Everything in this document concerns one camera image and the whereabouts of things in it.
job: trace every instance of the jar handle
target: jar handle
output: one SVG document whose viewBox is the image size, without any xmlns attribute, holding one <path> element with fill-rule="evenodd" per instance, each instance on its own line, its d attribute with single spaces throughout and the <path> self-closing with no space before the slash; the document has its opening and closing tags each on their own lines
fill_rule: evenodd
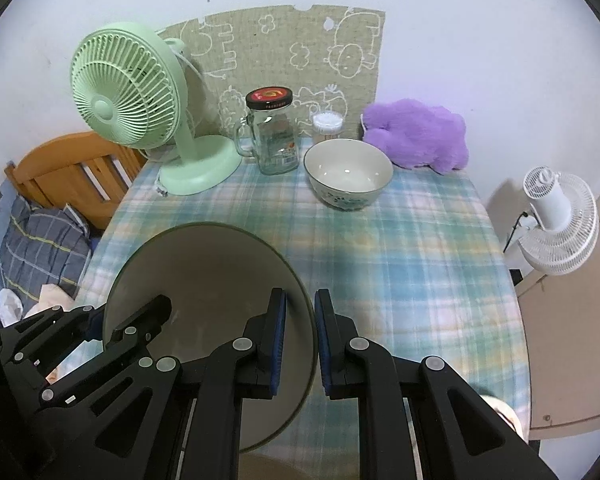
<svg viewBox="0 0 600 480">
<path fill-rule="evenodd" d="M 240 145 L 240 130 L 243 129 L 245 126 L 249 126 L 249 123 L 247 122 L 246 117 L 241 117 L 240 119 L 235 121 L 235 124 L 234 124 L 235 151 L 237 151 L 242 156 L 254 156 L 253 155 L 253 145 L 248 150 L 245 150 Z"/>
</svg>

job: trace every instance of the beige cabinet door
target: beige cabinet door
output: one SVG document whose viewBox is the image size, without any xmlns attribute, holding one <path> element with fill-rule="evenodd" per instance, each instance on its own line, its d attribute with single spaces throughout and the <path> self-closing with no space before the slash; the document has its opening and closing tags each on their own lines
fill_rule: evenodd
<svg viewBox="0 0 600 480">
<path fill-rule="evenodd" d="M 531 370 L 531 439 L 600 428 L 600 236 L 590 259 L 518 299 Z"/>
</svg>

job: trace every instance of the fan center cap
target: fan center cap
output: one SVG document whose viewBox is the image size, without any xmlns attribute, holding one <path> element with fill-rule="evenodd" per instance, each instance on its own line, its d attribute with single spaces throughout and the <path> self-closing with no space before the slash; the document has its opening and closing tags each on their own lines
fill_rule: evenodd
<svg viewBox="0 0 600 480">
<path fill-rule="evenodd" d="M 110 121 L 113 117 L 113 106 L 103 99 L 96 99 L 93 102 L 93 111 L 103 121 Z"/>
</svg>

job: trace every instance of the purple fluffy object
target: purple fluffy object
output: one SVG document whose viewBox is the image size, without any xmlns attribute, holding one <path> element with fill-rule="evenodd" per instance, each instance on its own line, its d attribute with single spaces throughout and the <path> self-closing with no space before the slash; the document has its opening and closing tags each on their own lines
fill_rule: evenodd
<svg viewBox="0 0 600 480">
<path fill-rule="evenodd" d="M 462 170 L 469 162 L 464 119 L 445 107 L 415 99 L 369 105 L 362 116 L 363 140 L 402 168 L 430 166 L 440 174 Z"/>
</svg>

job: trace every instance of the tablecloth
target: tablecloth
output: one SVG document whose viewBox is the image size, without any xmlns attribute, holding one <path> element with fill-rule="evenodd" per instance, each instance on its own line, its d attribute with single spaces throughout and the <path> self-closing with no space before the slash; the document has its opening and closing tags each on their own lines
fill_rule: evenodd
<svg viewBox="0 0 600 480">
<path fill-rule="evenodd" d="M 442 356 L 479 393 L 513 407 L 528 434 L 522 319 L 473 184 L 461 171 L 394 169 L 375 203 L 343 212 L 314 195 L 302 165 L 265 176 L 243 162 L 210 190 L 161 196 L 158 164 L 148 162 L 94 252 L 76 305 L 105 302 L 124 263 L 154 235 L 186 222 L 225 222 L 276 248 L 310 296 L 328 288 L 336 312 L 353 318 L 360 335 L 403 358 Z M 80 358 L 98 351 L 88 348 Z M 314 478 L 356 478 L 357 403 L 328 401 L 318 372 L 296 419 L 255 452 Z"/>
</svg>

